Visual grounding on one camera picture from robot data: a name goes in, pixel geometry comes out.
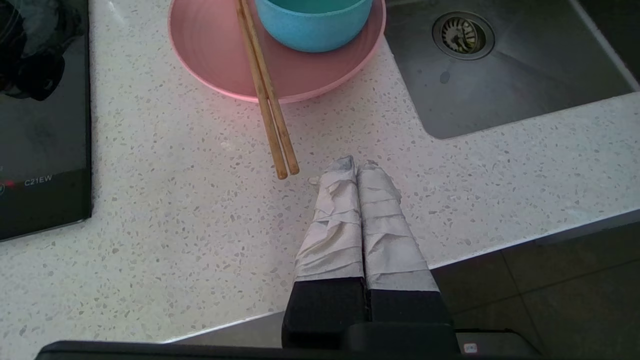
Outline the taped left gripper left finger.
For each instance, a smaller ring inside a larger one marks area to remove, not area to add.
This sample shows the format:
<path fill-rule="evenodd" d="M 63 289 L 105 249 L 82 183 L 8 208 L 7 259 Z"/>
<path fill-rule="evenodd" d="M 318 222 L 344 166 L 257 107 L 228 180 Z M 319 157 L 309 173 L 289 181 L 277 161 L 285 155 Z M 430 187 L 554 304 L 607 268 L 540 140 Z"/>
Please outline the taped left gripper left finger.
<path fill-rule="evenodd" d="M 318 178 L 313 218 L 295 256 L 282 347 L 339 349 L 347 329 L 368 319 L 364 277 L 356 166 L 348 155 Z"/>

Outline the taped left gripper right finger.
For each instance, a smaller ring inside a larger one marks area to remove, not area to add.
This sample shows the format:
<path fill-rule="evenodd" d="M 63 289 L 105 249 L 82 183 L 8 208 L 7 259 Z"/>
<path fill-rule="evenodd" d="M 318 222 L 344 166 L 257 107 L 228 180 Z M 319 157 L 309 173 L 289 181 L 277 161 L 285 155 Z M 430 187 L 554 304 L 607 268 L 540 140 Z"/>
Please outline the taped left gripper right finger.
<path fill-rule="evenodd" d="M 393 179 L 368 161 L 357 180 L 371 321 L 453 325 Z"/>

